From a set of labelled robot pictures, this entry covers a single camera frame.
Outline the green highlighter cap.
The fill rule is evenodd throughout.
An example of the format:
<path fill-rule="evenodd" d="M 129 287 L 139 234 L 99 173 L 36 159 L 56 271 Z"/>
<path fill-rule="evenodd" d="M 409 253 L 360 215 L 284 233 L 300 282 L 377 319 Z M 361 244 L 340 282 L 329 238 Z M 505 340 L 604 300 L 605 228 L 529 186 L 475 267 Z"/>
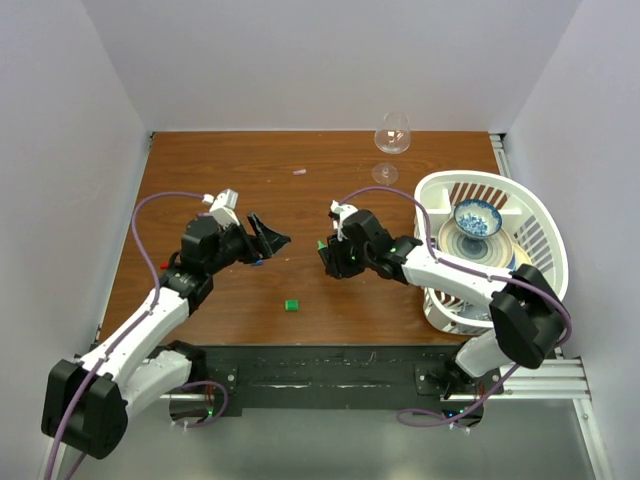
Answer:
<path fill-rule="evenodd" d="M 299 310 L 299 302 L 296 299 L 287 299 L 284 307 L 287 312 L 295 312 Z"/>

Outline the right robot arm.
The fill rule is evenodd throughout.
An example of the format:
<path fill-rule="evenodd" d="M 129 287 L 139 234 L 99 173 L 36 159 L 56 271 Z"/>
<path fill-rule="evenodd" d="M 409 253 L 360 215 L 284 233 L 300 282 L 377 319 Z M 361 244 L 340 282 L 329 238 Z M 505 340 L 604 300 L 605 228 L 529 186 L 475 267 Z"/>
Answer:
<path fill-rule="evenodd" d="M 369 210 L 338 204 L 333 232 L 320 247 L 325 272 L 335 279 L 365 270 L 405 285 L 432 288 L 488 313 L 491 329 L 465 341 L 430 375 L 448 394 L 466 393 L 504 365 L 537 369 L 569 338 L 567 309 L 532 265 L 514 271 L 482 267 L 436 251 L 411 236 L 393 237 Z"/>

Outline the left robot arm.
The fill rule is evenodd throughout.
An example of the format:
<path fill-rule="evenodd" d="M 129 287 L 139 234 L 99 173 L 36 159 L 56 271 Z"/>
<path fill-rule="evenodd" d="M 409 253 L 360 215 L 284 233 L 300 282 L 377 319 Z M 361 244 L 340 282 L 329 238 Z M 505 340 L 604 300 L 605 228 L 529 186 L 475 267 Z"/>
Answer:
<path fill-rule="evenodd" d="M 180 250 L 138 310 L 92 351 L 51 369 L 43 434 L 103 459 L 130 421 L 164 393 L 179 387 L 196 392 L 205 385 L 203 351 L 180 342 L 154 350 L 204 302 L 216 273 L 236 262 L 269 259 L 291 241 L 254 213 L 248 221 L 251 233 L 239 222 L 222 225 L 210 215 L 187 224 Z"/>

